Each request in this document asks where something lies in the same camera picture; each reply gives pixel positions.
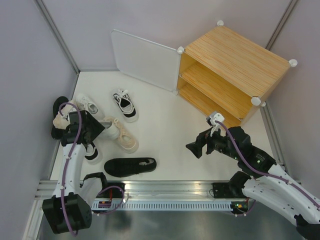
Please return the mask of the white leather sneaker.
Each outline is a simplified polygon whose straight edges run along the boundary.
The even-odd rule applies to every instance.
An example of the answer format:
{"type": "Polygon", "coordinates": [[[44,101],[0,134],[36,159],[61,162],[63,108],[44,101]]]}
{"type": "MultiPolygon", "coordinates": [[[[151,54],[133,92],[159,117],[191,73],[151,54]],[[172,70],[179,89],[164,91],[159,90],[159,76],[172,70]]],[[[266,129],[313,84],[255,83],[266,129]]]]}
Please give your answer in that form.
{"type": "Polygon", "coordinates": [[[102,120],[105,117],[102,109],[89,96],[79,93],[76,95],[75,101],[81,111],[88,111],[95,119],[102,120]]]}
{"type": "Polygon", "coordinates": [[[116,140],[120,136],[120,130],[114,123],[114,118],[105,118],[98,122],[102,124],[104,130],[98,135],[101,139],[116,140]]]}

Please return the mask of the black and white sneaker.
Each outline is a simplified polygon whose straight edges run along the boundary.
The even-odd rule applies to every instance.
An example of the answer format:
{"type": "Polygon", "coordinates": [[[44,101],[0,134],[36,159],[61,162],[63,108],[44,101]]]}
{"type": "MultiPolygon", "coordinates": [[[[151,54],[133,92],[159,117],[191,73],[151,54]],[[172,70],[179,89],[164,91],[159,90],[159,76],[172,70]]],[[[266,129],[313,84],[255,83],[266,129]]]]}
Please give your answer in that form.
{"type": "Polygon", "coordinates": [[[128,90],[116,89],[112,94],[112,99],[118,106],[126,122],[133,123],[139,119],[138,112],[128,90]]]}

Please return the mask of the white translucent cabinet door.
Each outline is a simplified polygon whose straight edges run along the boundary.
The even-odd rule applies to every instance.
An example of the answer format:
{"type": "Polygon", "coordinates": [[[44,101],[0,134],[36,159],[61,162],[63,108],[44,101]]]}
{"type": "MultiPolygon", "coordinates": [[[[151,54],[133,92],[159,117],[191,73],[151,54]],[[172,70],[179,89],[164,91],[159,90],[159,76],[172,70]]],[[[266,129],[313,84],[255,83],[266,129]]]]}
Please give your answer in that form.
{"type": "Polygon", "coordinates": [[[170,92],[177,89],[183,47],[174,49],[117,29],[110,35],[121,73],[170,92]]]}

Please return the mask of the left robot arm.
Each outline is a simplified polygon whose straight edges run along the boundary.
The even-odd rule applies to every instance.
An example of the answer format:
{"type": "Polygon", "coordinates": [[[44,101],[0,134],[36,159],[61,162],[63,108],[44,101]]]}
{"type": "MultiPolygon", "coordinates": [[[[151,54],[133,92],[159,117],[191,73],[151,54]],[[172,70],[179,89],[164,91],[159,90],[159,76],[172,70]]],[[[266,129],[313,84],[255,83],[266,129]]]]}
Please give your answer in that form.
{"type": "Polygon", "coordinates": [[[82,165],[88,146],[105,129],[88,111],[69,114],[70,124],[61,138],[62,168],[50,198],[42,210],[54,234],[77,234],[92,224],[92,204],[96,197],[104,198],[109,185],[102,172],[81,179],[82,165]]]}

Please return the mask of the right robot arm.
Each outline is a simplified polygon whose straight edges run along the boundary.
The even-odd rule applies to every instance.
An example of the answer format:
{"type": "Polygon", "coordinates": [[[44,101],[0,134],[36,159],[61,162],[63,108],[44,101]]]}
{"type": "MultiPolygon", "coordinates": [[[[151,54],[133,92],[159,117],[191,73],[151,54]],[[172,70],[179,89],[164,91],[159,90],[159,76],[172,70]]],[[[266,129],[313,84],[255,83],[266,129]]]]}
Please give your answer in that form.
{"type": "Polygon", "coordinates": [[[290,223],[306,240],[320,238],[320,200],[312,195],[264,150],[251,143],[240,126],[201,132],[186,145],[196,158],[217,151],[237,161],[240,168],[228,182],[228,192],[235,198],[247,197],[274,210],[290,223]]]}

